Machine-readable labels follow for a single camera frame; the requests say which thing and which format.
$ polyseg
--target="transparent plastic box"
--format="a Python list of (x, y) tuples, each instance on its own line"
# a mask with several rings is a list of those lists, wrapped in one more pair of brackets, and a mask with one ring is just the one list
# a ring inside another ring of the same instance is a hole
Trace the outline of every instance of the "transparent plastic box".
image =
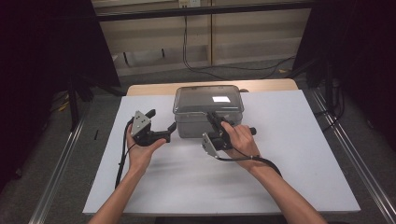
[(206, 118), (206, 113), (213, 111), (234, 124), (240, 124), (244, 106), (239, 89), (233, 85), (177, 89), (173, 112), (180, 137), (201, 138), (203, 133), (213, 132)]

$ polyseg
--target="metal rail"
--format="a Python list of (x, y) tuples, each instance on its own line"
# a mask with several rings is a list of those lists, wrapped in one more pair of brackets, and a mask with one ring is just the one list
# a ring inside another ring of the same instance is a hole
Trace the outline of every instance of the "metal rail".
[(253, 5), (238, 5), (238, 6), (219, 6), (219, 7), (187, 7), (187, 8), (172, 8), (150, 11), (136, 11), (123, 13), (101, 13), (96, 16), (87, 17), (61, 17), (52, 19), (53, 21), (127, 21), (140, 20), (152, 18), (166, 18), (166, 17), (183, 17), (183, 16), (198, 16), (198, 15), (213, 15), (225, 13), (238, 12), (254, 12), (254, 11), (274, 11), (287, 9), (302, 9), (328, 6), (335, 3), (344, 2), (342, 0), (305, 0), (297, 2), (281, 2), (281, 3), (265, 3)]
[(78, 140), (79, 134), (81, 133), (84, 120), (89, 112), (89, 109), (90, 109), (90, 105), (87, 105), (75, 130), (69, 134), (69, 138), (67, 139), (66, 145), (64, 146), (64, 151), (62, 152), (61, 158), (58, 160), (55, 170), (53, 171), (52, 176), (49, 179), (49, 183), (47, 184), (46, 189), (41, 195), (40, 201), (38, 202), (37, 207), (33, 212), (29, 224), (44, 223), (47, 214), (50, 210), (52, 201), (55, 197), (55, 194), (58, 191), (70, 155), (72, 154), (75, 144)]
[[(312, 94), (317, 101), (319, 108), (322, 111), (325, 111), (326, 103), (320, 91), (312, 91)], [(329, 124), (333, 124), (335, 122), (334, 117), (332, 117), (330, 114), (326, 114), (325, 116)], [(359, 176), (361, 177), (364, 185), (372, 195), (376, 205), (378, 206), (385, 220), (389, 224), (396, 224), (396, 210), (389, 196), (376, 181), (375, 177), (361, 158), (358, 150), (350, 141), (347, 133), (344, 131), (341, 124), (339, 122), (335, 122), (335, 124), (332, 126), (332, 130), (334, 131), (335, 136), (338, 138), (338, 141), (342, 145), (345, 153), (347, 154)]]

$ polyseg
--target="table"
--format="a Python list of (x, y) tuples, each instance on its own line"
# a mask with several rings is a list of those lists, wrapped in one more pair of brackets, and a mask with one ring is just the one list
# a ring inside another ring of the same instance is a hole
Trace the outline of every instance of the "table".
[(177, 88), (186, 86), (206, 86), (206, 85), (235, 85), (239, 90), (245, 89), (250, 92), (257, 91), (297, 91), (294, 80), (266, 79), (266, 80), (239, 80), (239, 81), (215, 81), (215, 82), (184, 82), (151, 85), (134, 85), (127, 91), (127, 96), (138, 95), (174, 95)]
[[(360, 211), (303, 93), (292, 83), (292, 80), (233, 82), (251, 91), (241, 93), (245, 106), (242, 122), (258, 130), (255, 139), (264, 158), (273, 161), (283, 177), (319, 212)], [(165, 130), (174, 118), (174, 96), (169, 94), (180, 86), (196, 84), (145, 85), (129, 89), (129, 96), (122, 98), (83, 213), (95, 213), (114, 189), (125, 120), (136, 109), (146, 113), (155, 108), (157, 115), (152, 119), (152, 130)], [(148, 88), (153, 88), (154, 96), (144, 95)], [(274, 89), (283, 91), (266, 91)], [(217, 161), (207, 156), (200, 144), (201, 139), (181, 139), (173, 133), (171, 143), (154, 154), (124, 213), (155, 217), (280, 213), (271, 196), (252, 176), (234, 162)]]

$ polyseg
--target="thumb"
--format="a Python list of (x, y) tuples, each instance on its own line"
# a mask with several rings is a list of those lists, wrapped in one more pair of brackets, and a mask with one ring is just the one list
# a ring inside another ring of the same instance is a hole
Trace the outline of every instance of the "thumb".
[(164, 138), (158, 139), (153, 144), (151, 144), (148, 148), (150, 149), (150, 151), (154, 152), (155, 150), (157, 150), (157, 148), (161, 147), (165, 143), (166, 143), (166, 140)]

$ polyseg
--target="wall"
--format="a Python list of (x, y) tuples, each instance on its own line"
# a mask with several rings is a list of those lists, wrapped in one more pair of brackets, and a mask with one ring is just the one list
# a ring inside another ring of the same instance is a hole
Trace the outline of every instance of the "wall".
[[(201, 6), (231, 6), (265, 2), (270, 1), (202, 0)], [(97, 7), (95, 10), (97, 13), (111, 13), (167, 8), (178, 8), (178, 1)], [(188, 17), (188, 46), (205, 46), (209, 63), (219, 63), (225, 58), (241, 58), (241, 60), (246, 58), (247, 55), (238, 55), (238, 47), (235, 47), (244, 44), (264, 45), (266, 52), (251, 51), (252, 60), (257, 59), (255, 56), (265, 53), (278, 54), (277, 58), (288, 57), (297, 52), (309, 13), (310, 9), (294, 9), (221, 14), (213, 17), (191, 16)], [(184, 18), (180, 17), (101, 22), (112, 54), (125, 51), (182, 48), (184, 25)], [(289, 45), (291, 43), (290, 48), (282, 48), (285, 41), (289, 41)], [(276, 42), (277, 49), (271, 49), (274, 42)], [(231, 50), (224, 51), (224, 46), (231, 46)]]

